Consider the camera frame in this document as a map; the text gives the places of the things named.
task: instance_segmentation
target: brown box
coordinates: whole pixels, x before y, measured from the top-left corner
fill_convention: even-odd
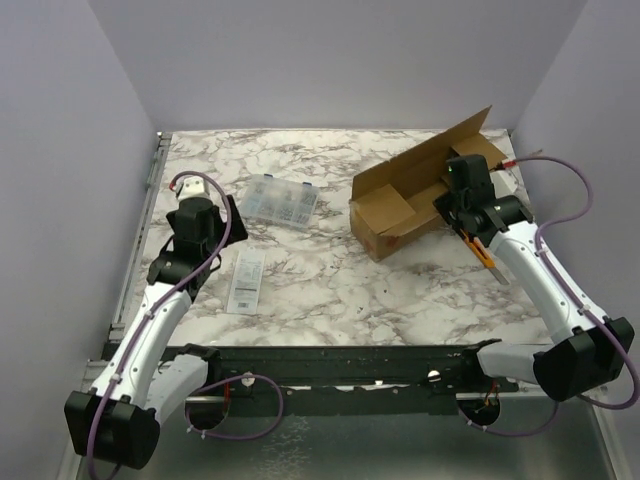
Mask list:
[[[480,133],[490,109],[353,178],[351,231],[373,260],[444,225],[433,201],[447,191],[448,158],[478,153],[489,168],[506,158]]]

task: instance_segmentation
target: gray floor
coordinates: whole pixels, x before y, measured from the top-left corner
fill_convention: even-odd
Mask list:
[[[524,430],[544,421],[546,398],[503,400],[496,426]],[[225,430],[248,433],[270,419],[229,419]],[[106,466],[100,469],[106,474]],[[163,428],[151,462],[123,469],[117,480],[584,480],[613,479],[592,409],[562,405],[543,435],[503,439],[458,417],[389,415],[287,417],[261,440],[201,440],[186,433],[180,412]],[[81,467],[78,479],[88,479]]]

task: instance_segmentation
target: white marble surface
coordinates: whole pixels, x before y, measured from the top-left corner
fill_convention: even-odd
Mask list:
[[[182,170],[199,170],[240,199],[251,175],[271,173],[321,188],[311,227],[299,232],[248,220],[250,239],[223,251],[222,269],[201,290],[170,345],[427,345],[488,338],[546,341],[537,310],[509,272],[501,269],[512,284],[498,284],[450,231],[430,233],[379,264],[365,255],[351,235],[348,202],[353,176],[435,133],[259,130],[174,134],[129,322],[140,304],[149,263],[171,234],[164,218],[176,208],[169,180]],[[513,157],[506,131],[483,133]],[[226,314],[235,257],[250,246],[264,250],[267,259],[258,314]]]

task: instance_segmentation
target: clear plastic case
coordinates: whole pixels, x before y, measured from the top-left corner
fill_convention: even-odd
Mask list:
[[[319,194],[320,189],[310,183],[254,175],[242,198],[240,214],[294,228],[307,228]]]

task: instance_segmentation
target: orange handle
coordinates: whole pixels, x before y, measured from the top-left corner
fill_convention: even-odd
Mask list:
[[[464,231],[462,232],[462,235],[464,236],[464,243],[467,244],[467,247],[471,249],[486,268],[496,268],[496,264],[493,261],[493,258],[491,258],[491,255],[489,255],[482,245],[476,242],[475,238],[473,241],[469,240],[469,236]]]

